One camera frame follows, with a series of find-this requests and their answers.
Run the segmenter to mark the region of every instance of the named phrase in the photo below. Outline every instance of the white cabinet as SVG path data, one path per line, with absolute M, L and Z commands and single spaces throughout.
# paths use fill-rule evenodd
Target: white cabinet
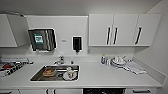
M 55 94 L 83 94 L 83 89 L 55 89 Z
M 131 46 L 139 14 L 115 14 L 112 46 Z
M 150 46 L 160 14 L 90 14 L 89 46 Z
M 29 42 L 24 17 L 0 14 L 0 47 L 18 47 Z
M 126 89 L 124 94 L 156 94 L 156 88 Z
M 20 94 L 18 90 L 0 90 L 0 94 Z
M 110 46 L 113 14 L 89 15 L 89 46 Z
M 51 90 L 48 89 L 21 89 L 21 94 L 49 94 Z
M 83 94 L 83 89 L 21 89 L 21 94 Z
M 90 14 L 89 46 L 131 46 L 139 14 Z
M 134 39 L 134 46 L 150 46 L 154 39 L 161 14 L 140 14 Z

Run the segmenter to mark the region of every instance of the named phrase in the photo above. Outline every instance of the stainless steel sink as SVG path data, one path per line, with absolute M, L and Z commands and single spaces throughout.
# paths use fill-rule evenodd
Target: stainless steel sink
M 71 67 L 77 75 L 74 79 L 65 80 L 63 74 L 67 72 L 67 68 Z M 56 70 L 55 76 L 44 76 L 43 72 L 46 69 Z M 60 65 L 60 66 L 44 66 L 42 67 L 31 79 L 30 81 L 74 81 L 78 79 L 79 66 L 78 65 Z

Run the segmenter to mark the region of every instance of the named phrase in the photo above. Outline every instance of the drawer handle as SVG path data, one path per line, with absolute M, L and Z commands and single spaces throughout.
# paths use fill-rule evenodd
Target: drawer handle
M 146 91 L 136 91 L 136 90 L 132 90 L 133 93 L 151 93 L 150 90 L 146 90 Z
M 46 94 L 48 94 L 48 89 L 46 90 Z
M 109 43 L 110 27 L 108 28 L 107 45 Z
M 115 31 L 115 37 L 114 37 L 114 42 L 113 42 L 113 44 L 116 43 L 116 39 L 117 39 L 117 31 L 118 31 L 118 28 L 116 28 L 116 31 Z
M 53 91 L 53 92 L 54 92 L 54 94 L 56 94 L 55 89 L 54 89 L 54 91 Z
M 138 44 L 138 42 L 139 42 L 139 37 L 140 37 L 140 34 L 141 34 L 141 30 L 142 30 L 142 27 L 139 27 L 139 33 L 138 33 L 135 44 Z
M 5 92 L 5 93 L 0 93 L 0 94 L 11 94 L 12 92 L 10 91 L 10 92 Z

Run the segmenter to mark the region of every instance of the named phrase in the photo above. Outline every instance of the tap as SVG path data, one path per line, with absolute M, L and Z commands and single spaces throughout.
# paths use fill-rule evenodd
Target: tap
M 63 57 L 63 56 L 60 56 L 59 58 L 60 58 L 61 64 L 64 64 L 64 57 Z
M 60 64 L 64 64 L 64 57 L 63 57 L 63 56 L 60 56 L 59 58 L 60 58 L 60 60 L 54 62 L 54 64 L 58 64 L 58 65 L 60 65 Z

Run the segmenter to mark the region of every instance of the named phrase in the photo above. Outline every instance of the paper towel dispenser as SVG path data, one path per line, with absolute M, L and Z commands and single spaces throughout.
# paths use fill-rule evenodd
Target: paper towel dispenser
M 33 29 L 28 30 L 33 51 L 47 50 L 56 48 L 56 41 L 53 29 Z

